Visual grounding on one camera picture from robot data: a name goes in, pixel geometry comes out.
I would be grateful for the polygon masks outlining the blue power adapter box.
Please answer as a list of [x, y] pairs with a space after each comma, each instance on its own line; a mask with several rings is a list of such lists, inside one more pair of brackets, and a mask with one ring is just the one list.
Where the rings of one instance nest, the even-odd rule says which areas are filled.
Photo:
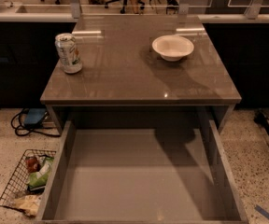
[[28, 111], [23, 124], [29, 127], [37, 126], [44, 120], [46, 115], [47, 110], [45, 108], [31, 108]]

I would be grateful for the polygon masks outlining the red snack packet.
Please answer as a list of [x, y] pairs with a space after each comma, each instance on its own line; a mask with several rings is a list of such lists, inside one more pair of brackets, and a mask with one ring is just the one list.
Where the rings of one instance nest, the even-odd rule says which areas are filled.
[[31, 155], [25, 159], [26, 168], [29, 173], [38, 172], [40, 170], [40, 163], [36, 156]]

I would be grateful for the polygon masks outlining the white bowl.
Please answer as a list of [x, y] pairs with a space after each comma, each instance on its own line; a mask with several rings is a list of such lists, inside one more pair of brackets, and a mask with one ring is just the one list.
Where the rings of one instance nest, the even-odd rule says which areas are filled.
[[153, 49], [168, 62], [177, 62], [194, 51], [193, 43], [183, 36], [163, 35], [152, 42]]

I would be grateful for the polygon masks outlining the grey cabinet table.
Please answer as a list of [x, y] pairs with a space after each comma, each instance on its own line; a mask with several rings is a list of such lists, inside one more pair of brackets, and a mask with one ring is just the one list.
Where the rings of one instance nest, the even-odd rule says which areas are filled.
[[[56, 125], [59, 106], [210, 106], [218, 125], [241, 96], [198, 17], [84, 15], [74, 31], [82, 70], [54, 68], [41, 96]], [[186, 59], [165, 61], [153, 47], [162, 35], [194, 45]]]

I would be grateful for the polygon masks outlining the yellow crumpled snack bag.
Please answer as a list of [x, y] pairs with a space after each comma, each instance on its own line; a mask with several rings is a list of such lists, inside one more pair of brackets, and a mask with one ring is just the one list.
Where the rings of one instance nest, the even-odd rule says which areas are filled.
[[29, 217], [37, 215], [40, 203], [41, 195], [25, 195], [12, 202], [14, 208], [22, 210]]

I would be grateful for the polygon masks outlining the white and green soda can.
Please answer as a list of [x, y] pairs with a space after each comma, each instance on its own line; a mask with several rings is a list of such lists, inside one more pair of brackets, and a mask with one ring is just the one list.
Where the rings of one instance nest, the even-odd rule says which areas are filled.
[[76, 39], [72, 34], [58, 34], [55, 37], [55, 47], [66, 74], [75, 74], [82, 69]]

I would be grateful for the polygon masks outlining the green snack bag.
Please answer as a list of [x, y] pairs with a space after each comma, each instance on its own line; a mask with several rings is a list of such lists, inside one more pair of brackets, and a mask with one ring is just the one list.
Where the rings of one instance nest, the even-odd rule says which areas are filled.
[[44, 187], [47, 184], [53, 161], [52, 157], [46, 157], [40, 170], [29, 174], [27, 183], [29, 189]]

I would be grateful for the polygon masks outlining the grey open drawer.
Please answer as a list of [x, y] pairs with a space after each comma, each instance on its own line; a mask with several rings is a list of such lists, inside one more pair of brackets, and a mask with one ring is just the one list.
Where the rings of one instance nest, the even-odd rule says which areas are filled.
[[248, 224], [212, 120], [138, 129], [67, 122], [39, 224]]

